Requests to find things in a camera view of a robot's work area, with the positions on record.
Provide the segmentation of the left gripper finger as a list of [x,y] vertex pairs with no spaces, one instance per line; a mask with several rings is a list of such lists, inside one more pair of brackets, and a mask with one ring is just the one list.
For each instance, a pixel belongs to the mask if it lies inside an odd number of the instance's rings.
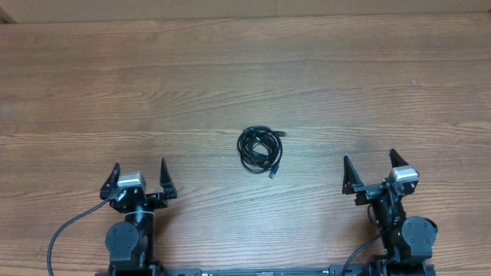
[[106,200],[110,197],[110,194],[117,187],[117,181],[119,179],[119,176],[120,176],[120,164],[115,163],[115,165],[114,165],[110,175],[108,176],[107,180],[101,186],[100,198],[102,200]]
[[163,188],[163,193],[166,199],[177,198],[177,190],[170,177],[169,171],[166,166],[166,160],[163,156],[160,160],[160,186]]

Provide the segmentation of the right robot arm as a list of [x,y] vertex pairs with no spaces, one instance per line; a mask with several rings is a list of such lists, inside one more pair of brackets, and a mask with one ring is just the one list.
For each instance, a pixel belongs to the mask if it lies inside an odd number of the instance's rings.
[[[378,234],[356,249],[342,265],[341,275],[435,275],[433,245],[438,227],[432,220],[420,216],[408,217],[402,198],[415,192],[420,174],[400,154],[389,152],[392,169],[378,184],[365,185],[351,158],[344,157],[342,193],[354,195],[356,205],[367,206],[367,216]],[[371,257],[367,264],[353,264],[354,258],[377,240],[384,253]]]

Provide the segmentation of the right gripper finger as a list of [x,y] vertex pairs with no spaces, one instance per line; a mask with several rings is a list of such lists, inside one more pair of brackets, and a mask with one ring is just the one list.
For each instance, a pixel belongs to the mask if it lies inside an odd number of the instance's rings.
[[395,149],[390,149],[389,157],[393,168],[409,165]]
[[356,193],[356,190],[359,187],[362,187],[364,184],[361,181],[360,176],[356,172],[354,165],[349,157],[349,155],[344,156],[344,178],[343,178],[343,186],[342,193],[345,195],[350,195]]

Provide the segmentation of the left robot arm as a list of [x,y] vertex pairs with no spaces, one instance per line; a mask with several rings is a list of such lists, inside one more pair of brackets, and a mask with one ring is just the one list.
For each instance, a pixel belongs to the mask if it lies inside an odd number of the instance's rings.
[[109,275],[168,275],[163,264],[154,258],[155,211],[165,209],[177,197],[165,159],[160,160],[161,192],[146,192],[141,172],[122,173],[115,164],[101,186],[100,198],[124,214],[124,220],[110,227],[105,245],[110,254]]

